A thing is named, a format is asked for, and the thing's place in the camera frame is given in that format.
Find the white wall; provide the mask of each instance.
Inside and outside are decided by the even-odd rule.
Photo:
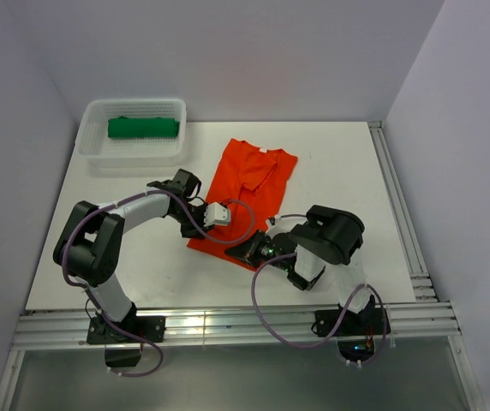
[[[380,120],[443,0],[6,0],[76,118],[178,96],[193,120]]]
[[[490,408],[490,1],[448,0],[387,118],[428,268]]]
[[[75,122],[0,0],[0,378]]]

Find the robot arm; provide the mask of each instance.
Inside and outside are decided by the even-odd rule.
[[[147,186],[176,195],[203,231],[230,223],[230,211],[219,203],[190,204],[193,193],[199,192],[200,181],[185,170],[179,170],[172,180],[153,182]],[[82,201],[75,205],[53,253],[57,264],[62,263],[64,248],[77,224],[91,212],[108,204],[94,205]],[[148,220],[166,216],[173,217],[181,224],[183,237],[203,238],[182,208],[168,195],[138,195],[136,200],[93,218],[69,249],[70,273],[76,281],[87,286],[105,315],[126,331],[136,332],[137,325],[136,307],[123,292],[115,273],[123,235]]]

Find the cable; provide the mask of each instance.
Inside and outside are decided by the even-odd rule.
[[[306,218],[306,215],[305,214],[284,214],[283,216],[279,216],[279,218],[290,218],[290,217]]]
[[[150,375],[153,372],[156,372],[161,367],[161,364],[163,363],[163,359],[164,359],[163,351],[154,342],[151,342],[149,340],[146,340],[143,337],[136,336],[135,334],[132,334],[130,332],[127,332],[127,331],[119,328],[117,325],[115,325],[108,318],[108,316],[104,313],[104,311],[102,311],[102,307],[100,306],[100,304],[97,301],[97,299],[95,298],[95,296],[89,291],[89,289],[87,288],[87,286],[85,284],[82,284],[82,283],[74,282],[74,281],[72,281],[70,279],[70,277],[69,277],[70,276],[70,273],[69,273],[69,269],[68,269],[69,249],[71,248],[72,244],[74,244],[75,237],[77,237],[77,235],[81,232],[81,230],[85,227],[85,225],[89,221],[91,221],[93,218],[97,217],[99,214],[101,214],[101,213],[103,213],[105,211],[114,210],[115,208],[120,207],[120,206],[125,206],[126,204],[128,204],[128,203],[130,203],[132,201],[135,201],[135,200],[141,199],[142,197],[146,197],[148,195],[153,195],[153,194],[165,194],[165,195],[168,195],[169,197],[171,197],[182,208],[182,210],[184,211],[184,214],[186,214],[186,216],[190,220],[190,223],[195,227],[195,229],[197,229],[205,238],[207,238],[207,239],[209,239],[209,240],[211,240],[213,242],[216,242],[218,244],[226,244],[226,245],[237,244],[238,242],[241,242],[242,240],[244,240],[245,238],[247,238],[251,234],[251,232],[253,231],[253,227],[254,227],[254,212],[253,212],[253,209],[250,207],[249,204],[244,203],[243,201],[240,201],[240,200],[233,200],[233,199],[232,200],[226,200],[226,202],[228,202],[228,203],[236,203],[236,204],[238,204],[240,206],[244,206],[247,209],[249,215],[251,216],[251,224],[249,225],[249,227],[248,227],[247,231],[245,232],[245,234],[243,234],[239,238],[237,238],[235,240],[231,240],[231,241],[219,240],[218,238],[215,238],[215,237],[212,237],[212,236],[208,235],[195,222],[194,218],[192,217],[192,215],[188,211],[188,208],[186,207],[186,205],[184,204],[184,202],[181,199],[178,198],[178,196],[176,196],[175,194],[173,194],[173,193],[171,193],[169,191],[158,190],[158,189],[147,191],[145,193],[139,193],[139,194],[131,195],[130,197],[127,197],[126,199],[120,200],[117,203],[113,203],[113,204],[107,205],[106,207],[99,208],[98,210],[95,210],[95,211],[91,212],[90,214],[87,214],[75,226],[75,229],[74,229],[74,231],[72,231],[72,234],[68,238],[68,242],[64,246],[64,250],[63,250],[63,258],[62,258],[62,261],[61,261],[61,267],[63,269],[63,278],[64,278],[64,281],[66,282],[66,284],[68,284],[68,285],[70,285],[72,287],[79,287],[79,288],[82,288],[82,289],[84,289],[86,291],[86,294],[89,297],[89,300],[100,311],[100,316],[102,317],[102,319],[106,322],[106,324],[112,330],[114,330],[116,332],[119,332],[120,334],[122,334],[122,335],[124,335],[124,336],[126,336],[128,338],[132,338],[132,339],[134,339],[135,341],[137,341],[139,343],[148,344],[149,346],[151,346],[152,348],[154,348],[159,353],[158,364],[154,368],[152,368],[152,369],[150,369],[148,371],[145,371],[145,372],[137,372],[137,373],[130,373],[130,372],[119,372],[118,370],[111,370],[113,373],[115,373],[115,374],[117,374],[119,376],[122,376],[122,377],[131,377],[131,378],[134,378],[134,377],[145,377],[146,375]]]
[[[90,298],[87,298],[87,301],[85,301],[85,314],[87,314],[87,317],[89,317],[89,319],[93,321],[93,317],[91,317],[91,314],[87,311],[87,304],[89,304],[90,300]]]
[[[335,333],[337,332],[338,330],[338,327],[340,327],[340,325],[342,324],[342,321],[344,319],[344,315],[346,314],[346,312],[348,311],[348,307],[350,306],[352,300],[354,299],[354,297],[356,296],[356,294],[361,290],[361,289],[364,289],[364,288],[368,288],[370,289],[371,291],[373,291],[373,294],[374,296],[376,297],[376,299],[378,300],[379,304],[380,304],[380,307],[382,308],[383,312],[384,312],[384,330],[382,332],[382,342],[380,344],[380,347],[379,349],[377,349],[373,356],[371,358],[369,358],[368,360],[365,360],[362,362],[362,364],[367,364],[368,362],[372,361],[377,353],[379,352],[379,350],[382,348],[382,346],[384,345],[385,343],[385,339],[386,339],[386,334],[387,334],[387,317],[386,317],[386,314],[385,314],[385,309],[384,309],[384,303],[382,301],[382,299],[380,298],[380,294],[376,291],[376,289],[374,289],[371,285],[369,284],[360,284],[358,285],[350,294],[350,297],[348,297],[348,300],[346,301],[346,303],[344,304],[344,307],[342,308],[342,312],[340,313],[340,315],[338,316],[338,319],[337,319],[337,322],[335,323],[335,325],[332,327],[332,330],[329,332],[329,334],[326,335],[326,337],[323,338],[323,340],[321,340],[320,342],[313,342],[311,344],[299,344],[299,343],[296,343],[296,342],[292,342],[292,341],[289,341],[287,339],[285,339],[284,337],[280,336],[273,328],[271,325],[268,324],[268,322],[266,321],[266,318],[264,317],[264,315],[260,312],[260,308],[259,308],[259,304],[256,300],[256,281],[258,279],[258,276],[260,274],[260,272],[267,266],[267,265],[271,265],[273,263],[276,263],[278,261],[281,261],[282,259],[291,259],[293,257],[296,256],[296,253],[291,253],[291,254],[285,254],[285,255],[279,255],[277,257],[274,257],[273,259],[269,259],[267,260],[264,264],[262,264],[257,270],[256,272],[254,273],[253,275],[253,281],[251,282],[251,299],[253,300],[253,308],[254,308],[254,312],[256,313],[256,316],[259,318],[260,322],[262,323],[262,325],[264,325],[264,328],[266,328],[266,330],[272,334],[272,336],[277,339],[278,341],[280,341],[281,343],[283,344],[286,344],[286,345],[289,345],[290,347],[293,347],[293,348],[304,348],[304,349],[308,349],[308,348],[318,348],[318,347],[321,347],[322,345],[325,345],[327,344],[332,336],[335,335]]]
[[[66,284],[68,284],[68,285],[70,285],[72,287],[80,287],[82,289],[86,289],[87,288],[87,286],[85,284],[75,283],[72,280],[70,280],[70,278],[69,278],[69,271],[68,271],[68,256],[69,256],[70,246],[72,244],[74,244],[75,237],[77,237],[77,235],[80,233],[80,231],[83,229],[83,227],[85,227],[85,225],[89,221],[91,221],[93,218],[95,218],[96,216],[98,216],[102,212],[111,211],[111,210],[113,210],[115,208],[118,208],[118,207],[121,207],[121,206],[125,206],[126,204],[128,204],[128,203],[130,203],[132,201],[135,201],[135,200],[141,199],[142,197],[146,197],[147,195],[153,195],[153,194],[165,194],[165,195],[168,195],[169,197],[171,197],[182,208],[182,210],[184,211],[184,214],[186,214],[186,217],[188,217],[188,219],[190,220],[190,223],[195,227],[195,229],[197,229],[205,238],[207,238],[207,239],[209,239],[209,240],[211,240],[213,242],[216,242],[217,244],[224,244],[224,245],[228,245],[228,246],[229,245],[232,245],[232,244],[237,244],[238,242],[241,242],[241,241],[245,240],[247,237],[249,237],[249,235],[253,231],[253,228],[254,228],[254,212],[253,212],[253,209],[251,208],[251,206],[249,204],[244,203],[243,201],[240,201],[240,200],[233,200],[233,199],[231,199],[231,200],[226,200],[226,201],[228,203],[236,203],[236,204],[239,204],[240,206],[244,206],[247,209],[249,215],[251,216],[251,223],[250,223],[247,231],[245,232],[245,234],[241,235],[240,237],[236,238],[235,240],[224,241],[224,240],[219,240],[218,238],[215,238],[215,237],[212,237],[212,236],[208,235],[195,222],[194,218],[192,217],[192,214],[190,214],[190,211],[188,211],[188,208],[186,207],[186,205],[184,204],[184,202],[182,200],[180,200],[178,198],[178,196],[176,196],[175,194],[173,194],[173,193],[171,193],[169,191],[157,190],[156,189],[156,190],[148,191],[146,193],[139,193],[139,194],[131,195],[130,197],[128,197],[126,199],[119,200],[117,203],[107,205],[106,207],[99,208],[98,210],[95,210],[92,213],[87,214],[75,226],[74,231],[72,231],[72,234],[68,238],[68,242],[66,243],[66,246],[64,247],[63,260],[62,260],[62,263],[61,263],[61,266],[63,268],[64,281],[66,282]]]

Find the green cloth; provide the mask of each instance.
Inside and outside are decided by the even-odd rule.
[[[180,122],[174,118],[111,118],[108,120],[108,137],[111,139],[176,138],[179,126]]]

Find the metal extrusion bar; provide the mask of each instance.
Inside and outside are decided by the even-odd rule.
[[[390,304],[391,328],[395,337],[460,335],[450,303]],[[310,330],[314,311],[335,306],[269,307],[266,319],[284,337],[296,342],[317,340]],[[220,310],[139,310],[139,315],[166,317],[161,346],[232,345],[276,343],[250,308]],[[13,350],[104,348],[88,346],[89,318],[83,312],[33,313],[22,316],[16,327]],[[135,347],[115,344],[110,347]]]
[[[487,406],[477,384],[474,370],[469,364],[468,356],[464,348],[462,336],[449,336],[452,356],[457,365],[458,374],[462,380],[464,393],[468,400],[469,409],[472,411],[486,411]]]
[[[9,351],[9,357],[5,363],[5,370],[0,382],[0,411],[7,411],[11,406],[24,354],[24,351]]]
[[[369,130],[373,138],[374,150],[379,159],[380,169],[384,177],[386,190],[390,199],[393,216],[396,220],[399,239],[405,257],[416,300],[419,302],[437,302],[439,299],[433,289],[432,281],[427,273],[426,263],[421,253],[415,229],[405,204],[403,192],[391,161],[388,146],[385,142],[381,122],[370,122]]]
[[[384,132],[379,122],[369,123],[369,130],[373,138],[374,149],[379,158],[380,168],[385,180],[388,196],[390,197],[391,207],[394,211],[399,234],[403,242],[411,274],[427,273],[426,263],[422,256],[415,229],[410,219],[409,210],[405,204],[405,199],[397,173],[393,167],[388,146],[385,142]]]

